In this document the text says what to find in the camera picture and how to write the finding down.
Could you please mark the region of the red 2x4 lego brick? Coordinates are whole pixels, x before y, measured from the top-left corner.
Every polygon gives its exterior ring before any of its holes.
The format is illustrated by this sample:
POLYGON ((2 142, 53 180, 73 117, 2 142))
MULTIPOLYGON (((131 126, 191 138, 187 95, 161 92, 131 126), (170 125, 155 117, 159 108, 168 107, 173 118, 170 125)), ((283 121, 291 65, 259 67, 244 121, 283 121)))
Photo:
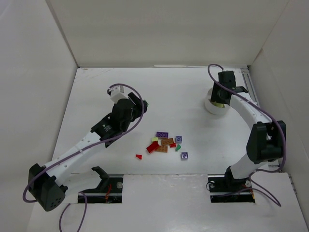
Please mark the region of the red 2x4 lego brick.
POLYGON ((150 154, 160 147, 157 141, 152 142, 148 147, 146 147, 147 152, 150 154))

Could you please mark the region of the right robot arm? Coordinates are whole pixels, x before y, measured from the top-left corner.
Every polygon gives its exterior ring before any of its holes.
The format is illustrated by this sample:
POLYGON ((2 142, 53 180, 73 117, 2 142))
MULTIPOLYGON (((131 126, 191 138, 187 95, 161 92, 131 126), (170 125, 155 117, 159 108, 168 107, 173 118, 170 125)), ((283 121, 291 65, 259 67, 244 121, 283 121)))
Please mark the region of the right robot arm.
POLYGON ((211 102, 228 105, 242 117, 251 130, 245 155, 225 172, 225 185, 235 188, 242 185, 249 175, 266 162, 286 156, 286 124, 276 121, 254 102, 248 90, 236 85, 233 71, 218 73, 211 102))

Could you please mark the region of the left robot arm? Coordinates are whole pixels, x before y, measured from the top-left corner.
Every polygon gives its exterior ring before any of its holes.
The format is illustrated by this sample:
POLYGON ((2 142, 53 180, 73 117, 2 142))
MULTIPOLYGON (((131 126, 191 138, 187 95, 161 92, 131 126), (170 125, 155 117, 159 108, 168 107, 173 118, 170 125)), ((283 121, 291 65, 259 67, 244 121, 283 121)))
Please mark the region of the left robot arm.
POLYGON ((129 93, 121 96, 113 105, 112 111, 95 124, 86 136, 68 152, 43 166, 34 164, 28 172, 28 191, 34 201, 44 211, 58 207, 69 191, 69 177, 90 157, 90 150, 103 144, 108 148, 112 143, 133 130, 130 123, 140 123, 147 112, 148 102, 140 95, 129 93))

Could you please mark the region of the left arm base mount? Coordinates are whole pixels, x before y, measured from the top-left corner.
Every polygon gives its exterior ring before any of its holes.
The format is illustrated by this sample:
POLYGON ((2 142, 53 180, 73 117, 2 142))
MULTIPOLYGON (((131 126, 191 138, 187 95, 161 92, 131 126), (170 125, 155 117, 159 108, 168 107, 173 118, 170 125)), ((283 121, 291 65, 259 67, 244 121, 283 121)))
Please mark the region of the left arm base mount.
POLYGON ((111 175, 107 184, 84 190, 88 203, 113 204, 122 203, 123 175, 111 175))

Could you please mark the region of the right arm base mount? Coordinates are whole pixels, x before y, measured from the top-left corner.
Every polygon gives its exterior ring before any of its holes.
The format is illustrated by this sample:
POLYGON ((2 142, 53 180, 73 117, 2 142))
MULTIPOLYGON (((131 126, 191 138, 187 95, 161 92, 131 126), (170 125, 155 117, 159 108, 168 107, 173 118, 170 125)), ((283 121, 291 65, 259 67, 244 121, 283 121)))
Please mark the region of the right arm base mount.
POLYGON ((230 184, 223 174, 210 174, 206 188, 210 192, 211 203, 255 203, 248 178, 230 184))

